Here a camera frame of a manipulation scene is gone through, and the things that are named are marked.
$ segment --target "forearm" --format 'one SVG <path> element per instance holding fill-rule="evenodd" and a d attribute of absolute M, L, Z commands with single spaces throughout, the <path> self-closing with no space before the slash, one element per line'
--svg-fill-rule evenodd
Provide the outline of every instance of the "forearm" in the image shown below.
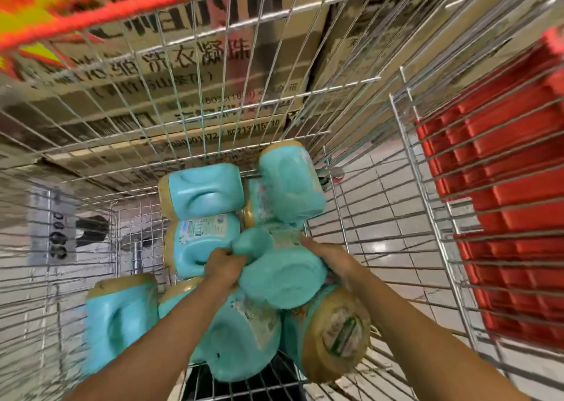
<path fill-rule="evenodd" d="M 231 287 L 207 278 L 114 361 L 65 401 L 166 400 Z"/>
<path fill-rule="evenodd" d="M 348 278 L 421 401 L 530 400 L 488 362 L 369 269 Z"/>

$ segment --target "red plastic crate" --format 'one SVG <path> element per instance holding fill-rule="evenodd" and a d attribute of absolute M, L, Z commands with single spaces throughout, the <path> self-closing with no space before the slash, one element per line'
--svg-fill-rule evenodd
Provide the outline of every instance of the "red plastic crate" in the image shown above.
<path fill-rule="evenodd" d="M 521 205 L 515 209 L 478 214 L 478 220 L 487 232 L 564 229 L 564 168 L 501 183 L 472 192 L 470 196 L 476 212 Z M 554 201 L 526 205 L 548 199 Z"/>
<path fill-rule="evenodd" d="M 564 41 L 557 29 L 552 28 L 543 35 L 536 47 L 514 57 L 466 90 L 466 97 L 456 105 L 449 108 L 450 104 L 446 104 L 443 106 L 446 110 L 439 110 L 419 123 L 417 134 L 423 141 L 425 155 L 432 157 L 429 166 L 434 177 L 492 158 L 437 180 L 437 191 L 441 197 L 488 184 L 494 177 L 508 177 L 505 176 L 508 171 L 527 171 L 526 165 L 542 164 L 562 155 L 558 142 L 561 143 L 563 137 L 557 137 L 547 141 L 548 144 L 540 142 L 529 146 L 526 151 L 518 150 L 494 158 L 514 147 L 564 132 L 564 103 L 559 101 L 547 105 L 564 97 L 564 69 L 555 68 L 562 64 L 563 55 Z M 521 87 L 517 91 L 502 98 L 504 93 L 519 85 Z M 475 114 L 461 120 L 475 110 Z M 527 112 L 532 113 L 515 120 Z M 425 140 L 457 120 L 460 121 L 455 125 Z M 515 121 L 501 126 L 510 120 Z M 498 127 L 495 131 L 477 138 L 495 127 Z M 433 157 L 468 140 L 470 142 L 465 145 Z"/>
<path fill-rule="evenodd" d="M 562 261 L 563 267 L 510 267 L 465 263 L 469 282 L 483 287 L 562 291 L 564 288 L 564 238 L 530 237 L 472 241 L 495 236 L 496 232 L 457 235 L 464 261 Z M 564 298 L 536 293 L 518 293 L 474 288 L 488 330 L 542 345 L 564 348 Z M 531 322 L 540 319 L 542 322 Z"/>

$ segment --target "blue bottle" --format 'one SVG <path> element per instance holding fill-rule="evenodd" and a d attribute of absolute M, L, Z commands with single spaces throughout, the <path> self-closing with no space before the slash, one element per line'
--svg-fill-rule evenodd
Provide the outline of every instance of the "blue bottle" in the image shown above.
<path fill-rule="evenodd" d="M 215 314 L 200 342 L 201 352 L 216 380 L 237 382 L 269 364 L 281 334 L 278 312 L 257 305 L 237 289 Z"/>
<path fill-rule="evenodd" d="M 168 287 L 165 293 L 159 300 L 159 318 L 165 317 L 180 300 L 186 297 L 204 278 L 202 276 L 188 279 L 187 281 L 180 281 L 176 285 Z M 200 344 L 196 346 L 192 356 L 190 357 L 191 364 L 200 364 L 205 361 Z"/>
<path fill-rule="evenodd" d="M 159 320 L 157 280 L 152 274 L 100 281 L 86 296 L 83 373 L 93 374 L 121 354 Z"/>
<path fill-rule="evenodd" d="M 313 383 L 352 372 L 369 342 L 368 311 L 339 285 L 324 285 L 305 305 L 284 313 L 281 349 Z"/>
<path fill-rule="evenodd" d="M 239 286 L 254 301 L 277 309 L 303 305 L 321 288 L 327 267 L 300 243 L 300 233 L 284 223 L 266 223 L 245 230 L 233 243 L 244 254 Z"/>
<path fill-rule="evenodd" d="M 247 179 L 244 183 L 244 191 L 243 222 L 246 228 L 276 221 L 272 210 L 272 200 L 266 193 L 266 184 L 263 178 Z M 303 226 L 303 220 L 289 223 L 289 225 L 300 229 Z"/>
<path fill-rule="evenodd" d="M 231 212 L 245 203 L 239 168 L 232 163 L 190 168 L 159 181 L 161 212 L 170 219 Z"/>
<path fill-rule="evenodd" d="M 295 140 L 266 148 L 258 161 L 277 219 L 302 222 L 325 208 L 325 194 L 307 150 Z"/>
<path fill-rule="evenodd" d="M 240 231 L 241 223 L 233 212 L 173 221 L 165 235 L 165 265 L 182 278 L 202 276 L 210 253 L 215 248 L 230 248 Z"/>

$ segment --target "person's left arm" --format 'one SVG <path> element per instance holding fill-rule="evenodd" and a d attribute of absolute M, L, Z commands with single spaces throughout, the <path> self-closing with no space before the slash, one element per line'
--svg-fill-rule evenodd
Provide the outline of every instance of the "person's left arm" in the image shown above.
<path fill-rule="evenodd" d="M 204 281 L 143 337 L 68 393 L 64 401 L 166 401 L 245 264 L 244 255 L 215 249 L 208 258 Z"/>

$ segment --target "person's left hand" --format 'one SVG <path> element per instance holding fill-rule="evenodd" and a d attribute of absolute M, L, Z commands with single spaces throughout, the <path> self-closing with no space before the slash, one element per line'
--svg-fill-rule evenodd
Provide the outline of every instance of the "person's left hand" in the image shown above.
<path fill-rule="evenodd" d="M 230 249 L 216 248 L 208 257 L 205 273 L 209 278 L 232 286 L 239 279 L 241 270 L 243 270 L 246 262 L 247 258 L 245 255 L 231 255 Z"/>

